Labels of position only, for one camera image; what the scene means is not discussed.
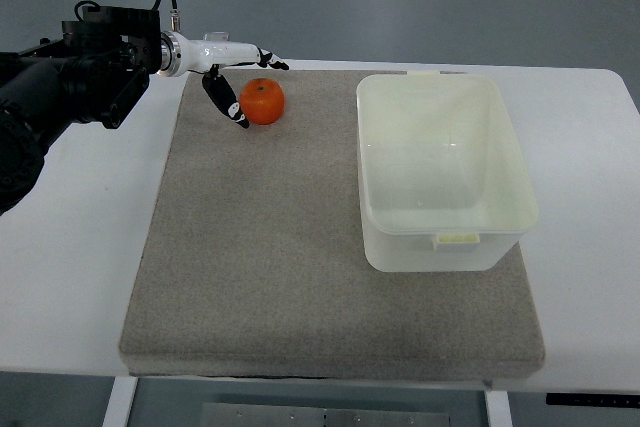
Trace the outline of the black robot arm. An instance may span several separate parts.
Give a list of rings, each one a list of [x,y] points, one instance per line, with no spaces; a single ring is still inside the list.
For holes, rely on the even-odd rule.
[[[117,129],[149,87],[150,77],[197,73],[216,108],[243,128],[251,124],[221,71],[287,64],[253,44],[222,33],[189,40],[161,28],[157,5],[149,9],[104,6],[84,0],[63,36],[1,55],[1,210],[7,212],[35,187],[49,148],[73,123]]]

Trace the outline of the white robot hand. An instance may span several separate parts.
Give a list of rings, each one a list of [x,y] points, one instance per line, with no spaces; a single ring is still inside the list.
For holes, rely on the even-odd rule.
[[[257,64],[261,68],[289,70],[289,65],[268,50],[253,44],[231,41],[189,40],[176,34],[179,50],[175,54],[178,73],[193,71],[205,73],[202,87],[218,111],[243,129],[250,122],[242,111],[236,94],[219,72],[217,66],[235,66],[243,63]]]

